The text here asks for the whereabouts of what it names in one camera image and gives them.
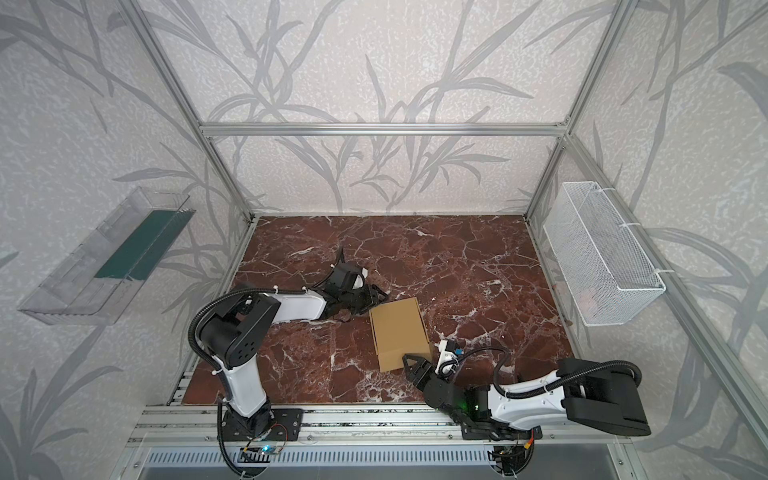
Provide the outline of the brown cardboard box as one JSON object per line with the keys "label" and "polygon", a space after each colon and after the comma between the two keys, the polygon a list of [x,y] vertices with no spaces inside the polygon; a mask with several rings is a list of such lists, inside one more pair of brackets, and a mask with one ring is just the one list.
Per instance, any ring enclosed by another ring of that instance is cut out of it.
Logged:
{"label": "brown cardboard box", "polygon": [[416,298],[388,302],[369,312],[379,370],[404,367],[406,354],[432,359],[431,344]]}

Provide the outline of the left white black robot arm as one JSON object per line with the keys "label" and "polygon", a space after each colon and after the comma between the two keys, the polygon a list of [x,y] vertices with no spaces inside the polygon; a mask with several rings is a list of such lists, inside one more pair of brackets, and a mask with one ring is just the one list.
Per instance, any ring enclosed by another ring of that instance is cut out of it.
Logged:
{"label": "left white black robot arm", "polygon": [[389,300],[367,280],[362,266],[338,260],[321,281],[289,290],[243,285],[202,307],[187,331],[190,348],[213,368],[225,400],[252,420],[270,412],[256,356],[270,327],[294,321],[326,320],[341,311],[363,315]]}

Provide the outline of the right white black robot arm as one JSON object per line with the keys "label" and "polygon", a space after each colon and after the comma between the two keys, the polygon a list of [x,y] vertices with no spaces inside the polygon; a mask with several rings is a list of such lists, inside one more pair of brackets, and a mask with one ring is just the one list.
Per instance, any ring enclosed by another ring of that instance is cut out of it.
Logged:
{"label": "right white black robot arm", "polygon": [[651,434],[638,392],[642,372],[632,362],[566,358],[543,377],[511,385],[499,383],[496,366],[490,386],[464,389],[454,381],[464,359],[451,354],[434,366],[402,356],[406,378],[429,407],[461,427],[465,440],[539,439],[542,427],[568,422],[616,436]]}

